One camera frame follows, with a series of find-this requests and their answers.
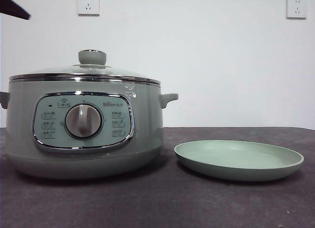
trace rotary knob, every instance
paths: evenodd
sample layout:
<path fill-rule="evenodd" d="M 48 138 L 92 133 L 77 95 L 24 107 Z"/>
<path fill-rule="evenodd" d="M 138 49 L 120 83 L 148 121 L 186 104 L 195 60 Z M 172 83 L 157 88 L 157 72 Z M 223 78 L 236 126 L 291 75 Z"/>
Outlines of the rotary knob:
<path fill-rule="evenodd" d="M 75 137 L 93 136 L 101 126 L 99 111 L 88 104 L 80 104 L 71 108 L 65 117 L 65 126 Z"/>

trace wall outlet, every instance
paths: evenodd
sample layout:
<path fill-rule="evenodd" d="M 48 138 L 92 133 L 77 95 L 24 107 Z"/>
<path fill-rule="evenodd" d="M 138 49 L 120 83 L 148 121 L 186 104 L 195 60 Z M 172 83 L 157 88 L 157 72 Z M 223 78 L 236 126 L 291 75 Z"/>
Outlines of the wall outlet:
<path fill-rule="evenodd" d="M 286 17 L 306 19 L 306 0 L 286 0 Z"/>
<path fill-rule="evenodd" d="M 78 15 L 99 15 L 99 0 L 77 0 Z"/>

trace plate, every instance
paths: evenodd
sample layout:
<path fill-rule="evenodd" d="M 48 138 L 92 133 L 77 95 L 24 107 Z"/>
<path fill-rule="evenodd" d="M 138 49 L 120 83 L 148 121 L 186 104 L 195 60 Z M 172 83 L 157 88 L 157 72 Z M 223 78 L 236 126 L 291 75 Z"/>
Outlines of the plate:
<path fill-rule="evenodd" d="M 295 172 L 304 157 L 291 149 L 245 141 L 202 140 L 174 148 L 179 161 L 198 173 L 235 181 L 270 181 Z"/>

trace stainless steel rim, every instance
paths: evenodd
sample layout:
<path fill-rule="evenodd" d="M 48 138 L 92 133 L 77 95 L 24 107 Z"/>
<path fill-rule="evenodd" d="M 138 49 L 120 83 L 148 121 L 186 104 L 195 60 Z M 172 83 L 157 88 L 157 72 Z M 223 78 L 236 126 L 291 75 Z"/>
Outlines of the stainless steel rim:
<path fill-rule="evenodd" d="M 63 73 L 42 73 L 42 74 L 20 74 L 10 77 L 11 83 L 32 82 L 32 81 L 92 81 L 108 82 L 107 80 L 143 82 L 160 85 L 161 82 L 154 79 L 147 79 L 133 76 L 115 76 L 102 74 L 63 74 Z"/>

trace control panel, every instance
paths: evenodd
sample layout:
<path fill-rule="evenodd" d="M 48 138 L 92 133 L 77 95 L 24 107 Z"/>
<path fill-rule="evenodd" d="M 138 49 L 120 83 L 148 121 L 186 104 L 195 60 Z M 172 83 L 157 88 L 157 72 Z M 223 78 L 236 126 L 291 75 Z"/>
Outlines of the control panel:
<path fill-rule="evenodd" d="M 88 149 L 117 145 L 132 137 L 130 102 L 122 95 L 53 93 L 36 105 L 33 134 L 47 147 Z"/>

